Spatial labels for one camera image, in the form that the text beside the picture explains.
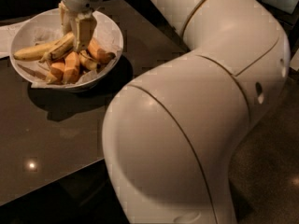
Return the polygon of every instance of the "tabletop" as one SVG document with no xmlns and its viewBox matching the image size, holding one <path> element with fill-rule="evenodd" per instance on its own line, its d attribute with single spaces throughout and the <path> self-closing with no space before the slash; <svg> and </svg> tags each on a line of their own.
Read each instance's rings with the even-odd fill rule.
<svg viewBox="0 0 299 224">
<path fill-rule="evenodd" d="M 0 205 L 104 158 L 102 123 L 109 102 L 132 78 L 185 50 L 124 0 L 100 11 L 120 28 L 123 54 L 90 91 L 32 89 L 0 60 Z"/>
</svg>

